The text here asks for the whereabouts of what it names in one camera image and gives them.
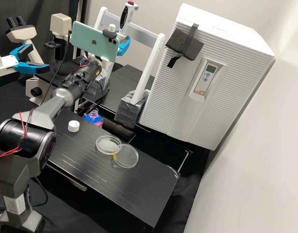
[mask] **black foam block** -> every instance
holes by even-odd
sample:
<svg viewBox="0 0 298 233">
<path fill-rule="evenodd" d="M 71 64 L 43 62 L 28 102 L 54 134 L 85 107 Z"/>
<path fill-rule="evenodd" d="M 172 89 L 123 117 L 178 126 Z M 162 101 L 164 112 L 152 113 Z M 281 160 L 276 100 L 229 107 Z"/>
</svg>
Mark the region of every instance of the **black foam block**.
<svg viewBox="0 0 298 233">
<path fill-rule="evenodd" d="M 168 47 L 178 53 L 182 53 L 181 48 L 184 45 L 187 37 L 188 37 L 187 33 L 183 32 L 179 29 L 175 29 L 175 31 L 169 38 L 168 42 L 166 43 L 166 47 Z M 183 53 L 184 57 L 191 61 L 194 61 L 196 59 L 197 55 L 199 54 L 199 52 L 201 51 L 203 45 L 204 45 L 204 43 L 193 38 L 191 43 L 189 44 L 187 50 L 185 51 L 185 53 Z"/>
</svg>

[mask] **ribbed white panel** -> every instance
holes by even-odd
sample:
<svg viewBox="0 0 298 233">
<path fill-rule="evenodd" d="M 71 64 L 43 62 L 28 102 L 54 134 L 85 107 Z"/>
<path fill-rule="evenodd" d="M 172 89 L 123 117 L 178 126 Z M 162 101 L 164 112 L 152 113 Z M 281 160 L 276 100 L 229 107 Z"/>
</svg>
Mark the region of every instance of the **ribbed white panel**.
<svg viewBox="0 0 298 233">
<path fill-rule="evenodd" d="M 173 31 L 178 28 L 188 33 L 190 27 L 191 25 L 175 22 Z M 168 68 L 167 64 L 176 52 L 168 48 L 165 50 L 140 123 L 167 134 L 202 57 L 226 64 L 227 70 L 213 94 L 205 99 L 195 124 L 191 122 L 193 127 L 187 138 L 181 139 L 214 150 L 274 56 L 200 30 L 194 37 L 204 43 L 195 61 L 182 57 L 172 69 Z"/>
</svg>

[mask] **plastic bottle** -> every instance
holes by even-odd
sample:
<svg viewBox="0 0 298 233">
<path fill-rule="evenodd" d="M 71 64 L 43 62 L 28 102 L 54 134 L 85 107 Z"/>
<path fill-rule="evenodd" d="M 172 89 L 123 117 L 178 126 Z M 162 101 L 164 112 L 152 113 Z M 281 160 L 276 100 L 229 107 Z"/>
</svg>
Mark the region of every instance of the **plastic bottle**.
<svg viewBox="0 0 298 233">
<path fill-rule="evenodd" d="M 87 116 L 84 115 L 83 118 L 100 128 L 102 128 L 104 123 L 104 119 L 100 115 L 98 115 L 98 109 L 94 109 Z"/>
</svg>

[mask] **blue clamp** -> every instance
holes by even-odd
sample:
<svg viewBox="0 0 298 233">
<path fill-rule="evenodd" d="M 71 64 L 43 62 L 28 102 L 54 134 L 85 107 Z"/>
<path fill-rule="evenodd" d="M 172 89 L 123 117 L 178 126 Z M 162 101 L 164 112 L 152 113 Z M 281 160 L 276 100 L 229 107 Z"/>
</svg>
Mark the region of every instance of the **blue clamp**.
<svg viewBox="0 0 298 233">
<path fill-rule="evenodd" d="M 19 61 L 19 63 L 14 66 L 14 69 L 17 72 L 25 74 L 46 73 L 50 71 L 50 66 L 47 64 L 21 61 L 25 59 L 31 51 L 33 51 L 33 45 L 24 44 L 10 52 L 10 55 L 13 55 Z"/>
<path fill-rule="evenodd" d="M 14 66 L 14 70 L 26 74 L 46 73 L 50 71 L 50 66 L 47 64 L 32 62 L 19 62 L 17 65 Z"/>
<path fill-rule="evenodd" d="M 130 42 L 131 42 L 131 38 L 127 36 L 127 40 L 124 43 L 119 44 L 119 51 L 117 53 L 117 56 L 122 56 L 123 54 L 125 54 L 125 52 L 130 46 Z"/>
</svg>

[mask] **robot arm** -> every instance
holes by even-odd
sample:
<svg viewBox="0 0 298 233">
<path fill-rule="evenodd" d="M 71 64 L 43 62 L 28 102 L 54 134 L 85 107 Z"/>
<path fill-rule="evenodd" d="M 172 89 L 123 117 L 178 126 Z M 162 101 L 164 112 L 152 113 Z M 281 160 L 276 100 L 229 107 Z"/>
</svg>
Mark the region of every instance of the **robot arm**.
<svg viewBox="0 0 298 233">
<path fill-rule="evenodd" d="M 85 65 L 73 70 L 53 91 L 50 100 L 35 108 L 30 115 L 29 112 L 22 113 L 23 121 L 29 123 L 26 137 L 23 137 L 19 114 L 0 125 L 0 150 L 21 148 L 21 151 L 0 159 L 0 190 L 6 206 L 0 218 L 1 233 L 10 230 L 42 232 L 44 219 L 32 209 L 28 180 L 40 175 L 54 149 L 53 121 L 64 107 L 71 107 L 85 93 L 101 69 L 97 60 L 86 60 Z"/>
</svg>

